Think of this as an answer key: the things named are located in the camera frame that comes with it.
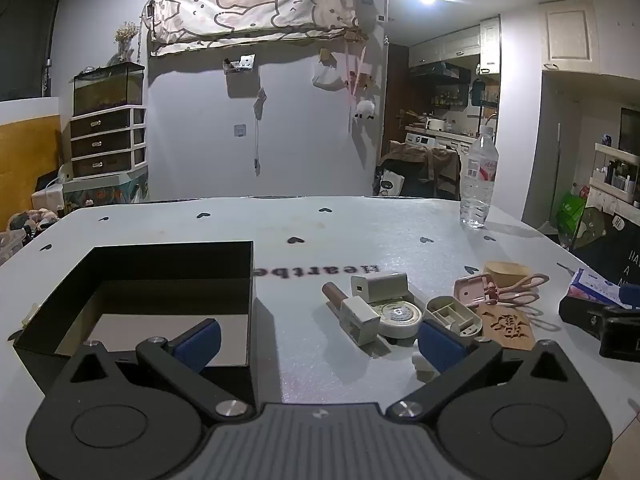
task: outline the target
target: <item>barcode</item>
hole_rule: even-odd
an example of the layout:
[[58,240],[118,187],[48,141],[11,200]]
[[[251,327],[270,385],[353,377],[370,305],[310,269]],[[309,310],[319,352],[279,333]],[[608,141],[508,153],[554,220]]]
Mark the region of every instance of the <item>barcode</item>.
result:
[[475,162],[469,161],[469,164],[466,168],[466,176],[470,176],[472,178],[478,177],[478,165]]

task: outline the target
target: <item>white plush toy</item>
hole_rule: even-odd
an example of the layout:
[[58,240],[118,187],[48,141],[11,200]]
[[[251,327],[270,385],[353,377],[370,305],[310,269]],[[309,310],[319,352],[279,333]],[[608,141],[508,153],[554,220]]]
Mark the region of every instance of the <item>white plush toy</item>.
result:
[[366,118],[366,119],[374,119],[376,113],[376,105],[373,101],[368,101],[366,99],[363,99],[362,101],[360,101],[358,103],[358,106],[356,106],[356,119],[362,119],[362,118]]

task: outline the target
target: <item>table top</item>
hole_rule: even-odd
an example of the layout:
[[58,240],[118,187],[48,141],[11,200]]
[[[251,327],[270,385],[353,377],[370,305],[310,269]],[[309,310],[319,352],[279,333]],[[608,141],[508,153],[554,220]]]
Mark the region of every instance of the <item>table top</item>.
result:
[[[401,271],[433,297],[450,295],[454,281],[468,276],[465,266],[482,269],[487,260],[524,264],[550,276],[529,309],[536,338],[558,341],[619,436],[640,405],[640,364],[600,357],[599,341],[558,315],[571,280],[565,267],[584,264],[495,207],[485,230],[463,230],[458,208],[458,202],[433,199],[313,197],[211,198],[75,211],[0,267],[2,476],[36,480],[24,435],[43,398],[6,338],[20,328],[33,303],[42,304],[98,245],[254,240],[262,326],[266,333],[269,323],[274,327],[274,338],[258,334],[260,400],[375,401],[383,410],[422,386],[411,362],[414,350],[365,354],[338,326],[322,284],[333,281],[349,291],[351,267]],[[209,216],[197,218],[203,212]],[[304,241],[287,243],[291,237]]]

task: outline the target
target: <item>black box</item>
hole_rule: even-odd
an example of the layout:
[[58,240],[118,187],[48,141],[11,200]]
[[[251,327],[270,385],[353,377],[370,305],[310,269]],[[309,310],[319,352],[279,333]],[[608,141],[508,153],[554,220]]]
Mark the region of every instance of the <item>black box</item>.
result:
[[93,248],[42,304],[15,351],[44,394],[87,339],[101,340],[127,378],[144,384],[137,343],[172,339],[213,317],[222,347],[201,375],[255,406],[253,268],[253,242]]

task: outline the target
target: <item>white cabinet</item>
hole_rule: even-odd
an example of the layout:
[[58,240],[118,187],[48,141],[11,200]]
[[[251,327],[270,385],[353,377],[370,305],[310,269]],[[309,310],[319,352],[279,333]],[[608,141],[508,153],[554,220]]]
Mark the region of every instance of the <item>white cabinet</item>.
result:
[[592,0],[540,5],[543,70],[600,73],[600,47]]
[[500,73],[500,18],[480,23],[480,73]]
[[442,38],[425,41],[409,49],[409,68],[442,59]]
[[480,54],[480,26],[447,34],[442,40],[442,58],[455,59]]

